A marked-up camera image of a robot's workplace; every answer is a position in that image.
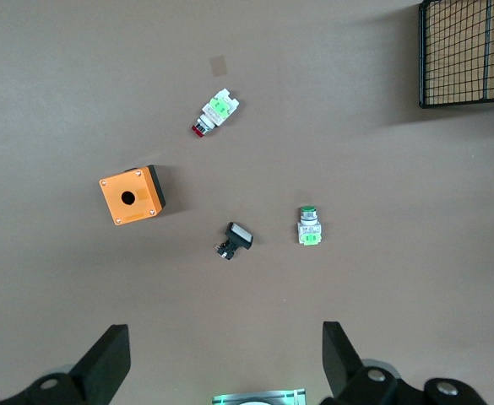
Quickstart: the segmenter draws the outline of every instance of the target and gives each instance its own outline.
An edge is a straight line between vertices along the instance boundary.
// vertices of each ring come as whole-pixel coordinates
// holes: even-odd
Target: silver bolt
[[[438,382],[436,384],[436,388],[442,394],[451,395],[453,397],[459,393],[459,391],[457,390],[457,388],[453,384],[446,382],[446,381]]]
[[[51,378],[50,380],[46,380],[41,384],[41,389],[42,390],[49,390],[50,388],[53,388],[54,386],[57,385],[59,381],[57,381],[55,378]]]
[[[368,375],[368,378],[375,382],[385,381],[385,374],[380,370],[372,369],[369,370],[366,374]]]

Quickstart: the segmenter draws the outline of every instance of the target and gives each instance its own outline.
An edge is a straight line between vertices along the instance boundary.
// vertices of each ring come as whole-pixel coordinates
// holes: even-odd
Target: orange box
[[[156,216],[166,205],[153,165],[100,180],[115,225]]]

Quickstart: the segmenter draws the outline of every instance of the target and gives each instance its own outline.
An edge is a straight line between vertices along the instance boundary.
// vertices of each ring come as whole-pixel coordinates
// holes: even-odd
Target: metal grid
[[[494,101],[494,0],[425,0],[420,31],[420,106]]]

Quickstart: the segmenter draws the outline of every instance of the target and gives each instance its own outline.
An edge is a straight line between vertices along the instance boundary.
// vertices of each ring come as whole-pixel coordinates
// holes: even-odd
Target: wire mesh
[[[494,101],[494,0],[420,6],[420,105]]]

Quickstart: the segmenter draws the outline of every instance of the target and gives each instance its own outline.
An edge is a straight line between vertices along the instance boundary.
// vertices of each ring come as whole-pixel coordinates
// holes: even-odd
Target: gray floor
[[[494,404],[494,105],[417,107],[416,3],[1,0],[0,395],[126,322],[115,404],[316,405],[330,320]],[[240,108],[198,139],[224,87]],[[98,180],[149,164],[168,206],[116,227]],[[255,244],[228,262],[230,220]]]

